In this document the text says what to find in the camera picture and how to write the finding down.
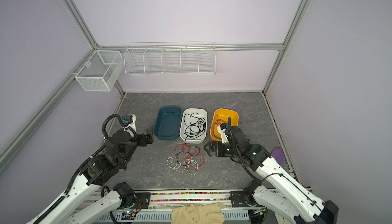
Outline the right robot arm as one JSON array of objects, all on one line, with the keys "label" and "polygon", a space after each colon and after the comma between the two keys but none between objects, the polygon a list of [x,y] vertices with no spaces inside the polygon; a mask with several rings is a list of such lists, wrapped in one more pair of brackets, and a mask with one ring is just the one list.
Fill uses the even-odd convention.
[{"label": "right robot arm", "polygon": [[236,207],[264,206],[292,224],[335,224],[338,206],[303,187],[260,144],[253,144],[237,126],[218,126],[221,141],[210,141],[208,155],[229,157],[253,179],[243,191],[231,193]]}]

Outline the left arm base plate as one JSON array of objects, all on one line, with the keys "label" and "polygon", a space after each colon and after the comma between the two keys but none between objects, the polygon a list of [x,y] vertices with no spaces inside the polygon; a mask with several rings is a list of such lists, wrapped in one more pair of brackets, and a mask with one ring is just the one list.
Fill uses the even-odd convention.
[{"label": "left arm base plate", "polygon": [[150,192],[137,192],[120,196],[122,209],[148,209],[151,199]]}]

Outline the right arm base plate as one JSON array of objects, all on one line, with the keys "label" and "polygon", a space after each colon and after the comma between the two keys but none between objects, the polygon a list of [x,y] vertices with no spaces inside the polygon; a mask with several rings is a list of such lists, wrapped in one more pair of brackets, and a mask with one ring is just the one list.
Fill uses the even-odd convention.
[{"label": "right arm base plate", "polygon": [[264,205],[260,205],[256,202],[254,193],[254,191],[245,190],[231,191],[229,194],[231,206],[235,208],[264,207]]}]

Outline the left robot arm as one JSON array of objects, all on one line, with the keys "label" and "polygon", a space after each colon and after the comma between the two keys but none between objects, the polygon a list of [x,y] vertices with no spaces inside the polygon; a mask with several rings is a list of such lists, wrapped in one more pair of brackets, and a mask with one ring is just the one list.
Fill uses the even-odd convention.
[{"label": "left robot arm", "polygon": [[102,125],[105,143],[88,157],[73,173],[65,190],[40,214],[32,224],[91,224],[102,215],[121,208],[132,209],[138,199],[125,182],[119,183],[101,199],[79,212],[75,210],[96,190],[105,189],[110,178],[126,170],[136,149],[153,143],[153,129],[138,134],[134,127],[123,125],[109,136]]}]

